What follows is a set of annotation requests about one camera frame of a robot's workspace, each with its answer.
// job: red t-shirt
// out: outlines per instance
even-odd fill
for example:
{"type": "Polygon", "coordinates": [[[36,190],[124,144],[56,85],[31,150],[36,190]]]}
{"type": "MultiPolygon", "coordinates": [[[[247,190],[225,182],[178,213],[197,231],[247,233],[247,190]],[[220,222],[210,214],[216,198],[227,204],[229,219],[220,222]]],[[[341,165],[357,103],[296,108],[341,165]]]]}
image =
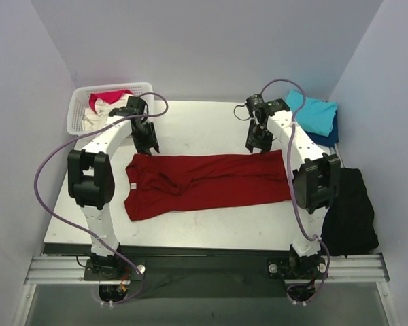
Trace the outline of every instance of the red t-shirt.
{"type": "Polygon", "coordinates": [[[147,156],[126,167],[132,221],[169,211],[268,204],[290,199],[281,151],[252,155],[147,156]]]}

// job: glass panel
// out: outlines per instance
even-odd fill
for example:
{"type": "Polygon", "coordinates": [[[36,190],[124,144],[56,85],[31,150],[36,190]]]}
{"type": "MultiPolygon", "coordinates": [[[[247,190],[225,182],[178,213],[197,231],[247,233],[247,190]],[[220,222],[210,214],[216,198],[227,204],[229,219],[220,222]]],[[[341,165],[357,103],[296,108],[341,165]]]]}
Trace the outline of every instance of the glass panel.
{"type": "Polygon", "coordinates": [[[93,285],[38,285],[27,326],[45,325],[387,325],[375,283],[325,284],[306,307],[286,298],[142,299],[113,309],[93,285]]]}

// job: white cloth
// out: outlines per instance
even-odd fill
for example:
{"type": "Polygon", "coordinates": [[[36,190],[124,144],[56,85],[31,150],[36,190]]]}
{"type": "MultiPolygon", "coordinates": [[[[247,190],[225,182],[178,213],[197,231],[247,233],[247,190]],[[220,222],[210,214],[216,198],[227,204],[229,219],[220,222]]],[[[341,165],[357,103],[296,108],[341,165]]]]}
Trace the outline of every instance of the white cloth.
{"type": "Polygon", "coordinates": [[[116,107],[125,107],[130,94],[123,94],[115,103],[109,104],[98,98],[95,101],[95,113],[90,107],[85,108],[82,119],[83,131],[96,131],[106,125],[111,110],[116,107]]]}

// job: pink cloth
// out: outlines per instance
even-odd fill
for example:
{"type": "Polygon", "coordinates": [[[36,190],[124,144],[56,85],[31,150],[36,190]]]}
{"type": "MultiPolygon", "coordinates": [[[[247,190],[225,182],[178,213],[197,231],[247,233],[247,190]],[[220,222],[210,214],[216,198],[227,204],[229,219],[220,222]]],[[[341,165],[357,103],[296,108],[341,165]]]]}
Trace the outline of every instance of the pink cloth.
{"type": "Polygon", "coordinates": [[[101,98],[103,101],[112,104],[115,103],[117,100],[121,98],[124,94],[132,94],[129,90],[114,90],[113,92],[106,92],[106,93],[92,93],[89,97],[89,106],[90,108],[95,111],[95,101],[101,98]]]}

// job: screw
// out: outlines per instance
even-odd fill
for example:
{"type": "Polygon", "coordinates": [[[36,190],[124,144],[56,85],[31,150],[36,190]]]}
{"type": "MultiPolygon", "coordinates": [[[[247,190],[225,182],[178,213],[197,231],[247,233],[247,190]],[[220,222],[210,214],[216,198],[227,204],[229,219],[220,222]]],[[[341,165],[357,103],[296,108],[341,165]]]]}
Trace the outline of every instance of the screw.
{"type": "Polygon", "coordinates": [[[271,274],[275,274],[278,271],[278,266],[277,264],[270,264],[268,269],[271,274]]]}
{"type": "Polygon", "coordinates": [[[145,266],[144,265],[138,265],[137,269],[141,272],[141,274],[145,273],[145,266]]]}
{"type": "Polygon", "coordinates": [[[326,270],[326,265],[324,263],[320,263],[318,265],[318,271],[321,273],[325,273],[325,270],[326,270]]]}

